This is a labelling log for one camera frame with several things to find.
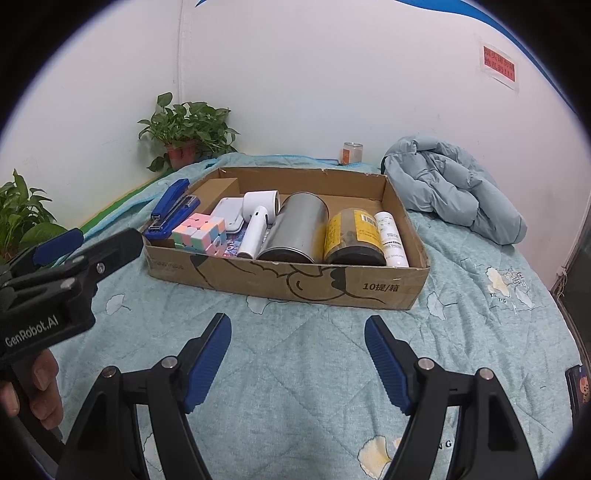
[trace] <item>white tube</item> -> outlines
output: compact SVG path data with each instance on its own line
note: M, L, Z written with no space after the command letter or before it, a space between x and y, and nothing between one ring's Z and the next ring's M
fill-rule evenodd
M242 200L242 216L246 223L251 221L256 207L263 206L267 209L268 223L275 223L275 217L279 213L279 192L277 190L261 190L260 192L246 192Z
M386 265L389 267L407 267L408 259L394 217L388 212L376 213L374 217L384 246Z
M251 260L258 255L263 237L267 231L268 212L265 207L259 206L251 217L251 221L246 227L242 243L238 247L237 257L250 258Z

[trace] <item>silver bolt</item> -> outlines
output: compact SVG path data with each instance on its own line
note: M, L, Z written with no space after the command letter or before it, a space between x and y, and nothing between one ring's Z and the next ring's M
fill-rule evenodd
M178 360L175 356L167 356L162 359L162 361L160 362L160 365L162 365L164 368L172 368L172 367L176 366L177 363L178 363Z
M76 281L76 279L74 277L70 277L65 279L63 282L61 282L60 287L63 288L64 290L70 288L74 282Z
M418 359L418 366L423 370L431 370L435 366L435 362L430 358L423 357Z
M113 365L110 365L108 367L104 367L103 371L100 374L105 378L111 378L116 373L117 367L113 367Z
M480 373L480 376L485 380L492 380L495 378L495 374L490 368L481 368L478 373Z

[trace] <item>paper sign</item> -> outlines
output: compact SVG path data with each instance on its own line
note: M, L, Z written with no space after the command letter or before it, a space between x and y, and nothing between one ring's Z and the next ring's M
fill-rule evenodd
M484 65L515 81L515 64L488 47L484 47Z

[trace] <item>blue wall stripe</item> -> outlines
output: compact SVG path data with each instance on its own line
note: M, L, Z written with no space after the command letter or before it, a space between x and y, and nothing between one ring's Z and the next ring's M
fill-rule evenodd
M494 18L490 17L488 14L484 13L483 11L477 9L476 7L467 4L463 0L395 0L402 4L411 5L413 7L424 8L425 10L432 10L435 12L446 12L451 14L457 15L464 15L465 17L472 17L476 20L479 20L487 25L490 25L495 30L502 33L506 36L509 40L511 40L517 48L519 48L524 55L533 63L536 68L540 71L540 73L544 76L546 80L548 80L549 84L552 85L554 90L560 95L562 100L574 111L574 107L571 105L569 100L565 97L562 90L555 84L552 80L550 75L546 72L545 68L535 59L535 57L530 53L527 48L517 40L511 32L509 32L503 25L497 22ZM199 0L195 7L198 7L202 3L206 2L206 0Z

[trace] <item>flower pot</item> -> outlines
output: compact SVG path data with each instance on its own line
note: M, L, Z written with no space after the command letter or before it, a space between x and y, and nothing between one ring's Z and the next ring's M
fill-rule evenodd
M172 145L166 145L166 151L170 158L170 166L174 171L180 170L195 161L195 152L197 150L197 140L188 140L183 145L174 148Z

